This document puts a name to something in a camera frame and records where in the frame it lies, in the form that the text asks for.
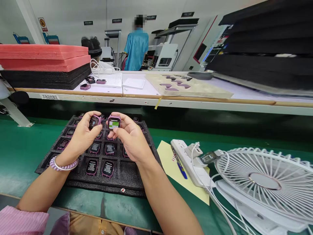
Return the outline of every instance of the workbench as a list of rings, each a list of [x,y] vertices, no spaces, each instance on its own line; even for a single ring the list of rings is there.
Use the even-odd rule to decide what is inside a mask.
[[[145,74],[177,74],[187,75],[188,72],[146,72],[122,71],[123,81],[127,78],[145,79]],[[134,88],[103,88],[92,86],[89,90],[16,88],[26,91],[30,98],[42,99],[42,95],[55,94],[59,100],[84,101],[100,103],[118,103],[144,106],[164,106],[194,109],[229,110],[257,113],[293,114],[313,116],[313,99],[275,97],[252,89],[238,86],[217,78],[205,81],[233,93],[230,99],[162,96],[146,80],[143,90]]]
[[[38,177],[38,174],[34,173],[36,167],[67,123],[67,120],[33,117],[28,117],[28,119],[35,124],[31,128],[22,128],[18,127],[16,122],[9,117],[0,116],[2,133],[0,140],[0,193],[2,194],[23,196],[28,186]],[[169,143],[172,139],[182,139],[188,145],[199,141],[203,152],[215,149],[230,150],[243,146],[259,147],[282,151],[283,154],[290,153],[294,157],[301,157],[302,160],[313,161],[313,146],[306,143],[152,128],[149,131],[156,147],[161,140]],[[210,206],[206,205],[173,179],[169,179],[194,212],[205,234],[230,234],[226,221],[212,201]],[[222,198],[221,202],[232,210],[232,207],[227,205]],[[148,201],[142,198],[64,187],[53,206],[161,232]]]

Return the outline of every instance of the person's left hand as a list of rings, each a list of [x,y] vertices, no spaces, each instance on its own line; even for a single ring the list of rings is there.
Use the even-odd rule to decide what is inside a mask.
[[[102,130],[102,124],[93,127],[89,130],[89,121],[92,115],[100,116],[98,111],[90,111],[85,113],[81,121],[78,123],[75,132],[68,146],[65,148],[77,157],[83,154],[90,147],[97,135]]]

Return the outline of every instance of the pink sleeve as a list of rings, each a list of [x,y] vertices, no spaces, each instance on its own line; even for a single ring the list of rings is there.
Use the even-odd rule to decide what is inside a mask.
[[[49,214],[20,211],[6,206],[0,211],[0,234],[43,234]]]

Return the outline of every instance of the fan grille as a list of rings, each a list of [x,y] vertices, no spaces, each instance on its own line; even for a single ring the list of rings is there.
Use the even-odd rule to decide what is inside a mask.
[[[235,189],[283,214],[313,221],[313,168],[309,162],[266,149],[238,148],[216,162]]]

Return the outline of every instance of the blue pen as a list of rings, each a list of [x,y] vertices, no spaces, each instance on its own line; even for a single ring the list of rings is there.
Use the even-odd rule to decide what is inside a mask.
[[[176,157],[177,165],[178,165],[178,167],[179,167],[179,169],[180,169],[180,172],[182,173],[182,175],[183,175],[183,177],[184,177],[185,179],[188,179],[188,178],[187,178],[187,174],[186,174],[186,172],[185,172],[185,170],[184,170],[182,164],[180,163],[180,161],[179,161],[179,159],[178,159],[178,156],[177,156],[175,150],[173,149],[173,147],[172,147],[172,150],[173,150],[174,156]]]

